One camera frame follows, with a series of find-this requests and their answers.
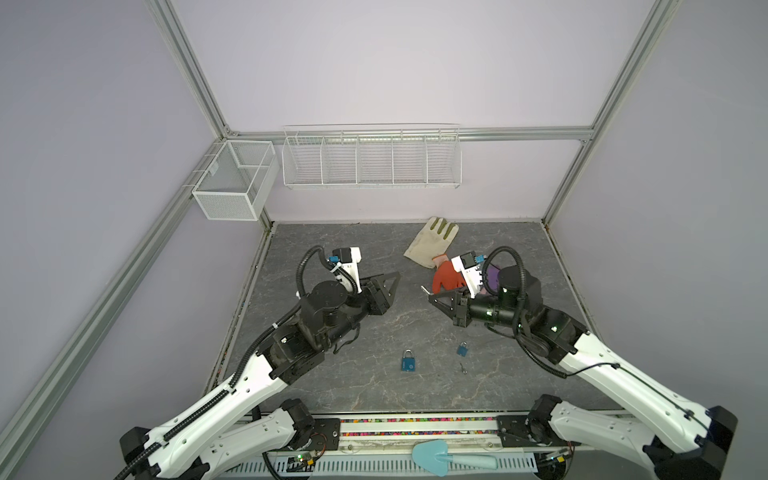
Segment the large blue padlock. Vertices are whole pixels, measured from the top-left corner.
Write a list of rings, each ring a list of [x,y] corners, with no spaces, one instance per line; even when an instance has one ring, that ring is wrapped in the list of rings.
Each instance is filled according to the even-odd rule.
[[[411,349],[406,349],[401,357],[401,371],[411,373],[416,369],[416,359]]]

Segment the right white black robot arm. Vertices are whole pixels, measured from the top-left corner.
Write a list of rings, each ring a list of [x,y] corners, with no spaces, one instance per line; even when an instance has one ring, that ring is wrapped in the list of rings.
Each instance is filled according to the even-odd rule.
[[[509,246],[437,266],[430,303],[454,325],[482,323],[513,340],[539,368],[580,378],[630,413],[615,418],[550,394],[528,412],[520,437],[539,445],[587,445],[646,468],[658,479],[720,479],[738,425],[663,386],[606,346],[581,321],[545,304],[541,283]]]

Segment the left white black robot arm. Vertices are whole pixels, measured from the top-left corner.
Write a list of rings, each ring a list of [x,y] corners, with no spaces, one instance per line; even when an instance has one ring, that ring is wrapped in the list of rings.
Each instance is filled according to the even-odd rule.
[[[257,455],[307,447],[315,420],[299,399],[244,426],[259,408],[325,359],[349,345],[369,316],[393,305],[397,272],[362,277],[358,248],[326,253],[311,247],[295,272],[296,303],[263,331],[234,372],[182,413],[151,429],[135,427],[120,439],[120,479],[215,479]]]

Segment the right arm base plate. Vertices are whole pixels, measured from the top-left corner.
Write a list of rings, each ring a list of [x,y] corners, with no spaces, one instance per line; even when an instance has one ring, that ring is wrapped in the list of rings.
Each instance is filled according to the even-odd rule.
[[[506,414],[496,417],[497,435],[503,447],[567,447],[550,425],[550,414]]]

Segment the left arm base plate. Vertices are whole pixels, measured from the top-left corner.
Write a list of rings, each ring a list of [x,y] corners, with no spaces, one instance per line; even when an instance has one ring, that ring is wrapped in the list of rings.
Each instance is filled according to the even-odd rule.
[[[308,424],[295,428],[295,435],[285,448],[292,451],[336,451],[340,439],[340,418],[314,418]]]

